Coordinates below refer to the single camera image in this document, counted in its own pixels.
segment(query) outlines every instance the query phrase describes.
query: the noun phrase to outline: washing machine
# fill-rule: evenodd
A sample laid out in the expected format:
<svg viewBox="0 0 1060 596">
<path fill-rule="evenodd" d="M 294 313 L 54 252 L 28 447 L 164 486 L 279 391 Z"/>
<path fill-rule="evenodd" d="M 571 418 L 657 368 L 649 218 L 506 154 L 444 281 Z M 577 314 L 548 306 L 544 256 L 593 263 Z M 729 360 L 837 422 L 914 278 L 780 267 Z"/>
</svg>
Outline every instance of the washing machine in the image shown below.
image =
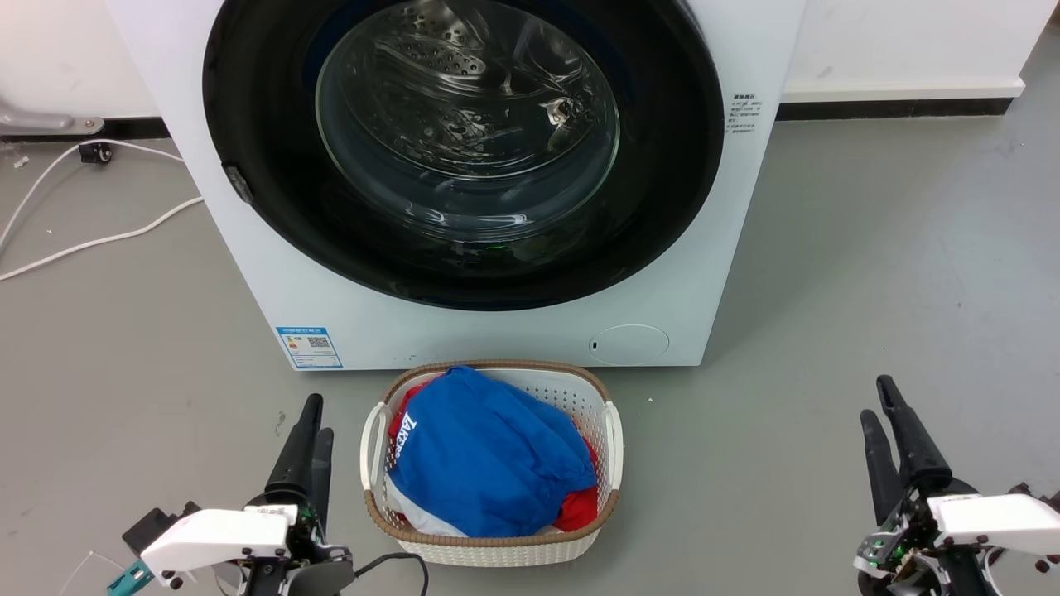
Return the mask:
<svg viewBox="0 0 1060 596">
<path fill-rule="evenodd" d="M 110 0 L 296 369 L 703 360 L 805 0 Z"/>
</svg>

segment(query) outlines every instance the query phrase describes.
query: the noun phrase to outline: gray floor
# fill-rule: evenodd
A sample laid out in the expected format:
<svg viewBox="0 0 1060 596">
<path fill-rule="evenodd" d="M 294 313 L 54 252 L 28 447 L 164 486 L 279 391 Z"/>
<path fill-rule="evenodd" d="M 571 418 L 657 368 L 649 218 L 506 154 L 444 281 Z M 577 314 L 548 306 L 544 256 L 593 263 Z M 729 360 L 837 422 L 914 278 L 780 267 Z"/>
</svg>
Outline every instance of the gray floor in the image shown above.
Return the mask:
<svg viewBox="0 0 1060 596">
<path fill-rule="evenodd" d="M 430 594 L 855 593 L 872 525 L 858 413 L 883 372 L 966 480 L 1060 489 L 1055 30 L 1024 76 L 1004 118 L 778 125 L 704 366 L 600 371 L 626 464 L 597 545 L 547 568 L 436 566 Z M 0 221 L 65 146 L 0 147 Z M 0 270 L 194 195 L 162 159 L 68 159 Z M 241 506 L 311 391 L 337 435 L 333 540 L 361 562 L 394 550 L 356 472 L 392 376 L 292 371 L 204 207 L 0 282 L 3 592 L 56 594 L 89 549 L 127 564 L 120 536 L 152 507 Z M 1006 596 L 1056 594 L 1060 572 L 1032 562 L 1002 563 Z M 67 594 L 102 594 L 113 575 L 93 559 Z M 347 594 L 419 582 L 395 564 Z"/>
</svg>

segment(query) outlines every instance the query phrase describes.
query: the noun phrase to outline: black round door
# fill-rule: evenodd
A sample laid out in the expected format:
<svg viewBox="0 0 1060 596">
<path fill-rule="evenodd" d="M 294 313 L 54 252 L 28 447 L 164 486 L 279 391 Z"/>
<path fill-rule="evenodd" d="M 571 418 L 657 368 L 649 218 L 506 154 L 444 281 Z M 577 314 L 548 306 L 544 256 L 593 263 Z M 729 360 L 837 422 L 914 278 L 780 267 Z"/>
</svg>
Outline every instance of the black round door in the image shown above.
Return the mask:
<svg viewBox="0 0 1060 596">
<path fill-rule="evenodd" d="M 228 0 L 207 121 L 305 255 L 428 304 L 581 298 L 685 231 L 721 160 L 681 0 Z"/>
</svg>

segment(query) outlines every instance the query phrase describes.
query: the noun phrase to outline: laundry basket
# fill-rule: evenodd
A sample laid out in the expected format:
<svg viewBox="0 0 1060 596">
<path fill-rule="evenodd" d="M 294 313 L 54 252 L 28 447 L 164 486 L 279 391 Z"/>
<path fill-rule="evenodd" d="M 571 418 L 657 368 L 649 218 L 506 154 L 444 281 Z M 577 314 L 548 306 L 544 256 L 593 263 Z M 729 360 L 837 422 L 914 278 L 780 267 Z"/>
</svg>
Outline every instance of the laundry basket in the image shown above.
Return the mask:
<svg viewBox="0 0 1060 596">
<path fill-rule="evenodd" d="M 597 518 L 572 531 L 522 538 L 454 538 L 417 531 L 387 507 L 384 473 L 394 459 L 387 426 L 410 388 L 464 364 L 567 413 L 597 454 Z M 622 483 L 622 422 L 607 390 L 589 371 L 533 361 L 474 361 L 421 366 L 401 375 L 365 422 L 360 437 L 360 481 L 368 513 L 402 547 L 431 563 L 471 567 L 524 567 L 570 561 L 596 541 L 618 503 Z"/>
</svg>

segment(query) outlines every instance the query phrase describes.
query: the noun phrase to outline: teal connector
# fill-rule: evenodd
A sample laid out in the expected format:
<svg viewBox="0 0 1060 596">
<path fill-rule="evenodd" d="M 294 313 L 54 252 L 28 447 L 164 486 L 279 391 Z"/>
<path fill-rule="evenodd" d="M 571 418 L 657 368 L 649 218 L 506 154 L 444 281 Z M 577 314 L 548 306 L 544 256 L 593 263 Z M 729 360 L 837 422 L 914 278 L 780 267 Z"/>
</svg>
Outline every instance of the teal connector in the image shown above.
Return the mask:
<svg viewBox="0 0 1060 596">
<path fill-rule="evenodd" d="M 147 565 L 142 560 L 137 559 L 136 563 L 125 569 L 125 573 L 110 582 L 110 585 L 107 586 L 107 596 L 132 596 L 132 594 L 143 590 L 143 586 L 151 583 L 153 579 L 155 576 L 152 575 Z"/>
</svg>

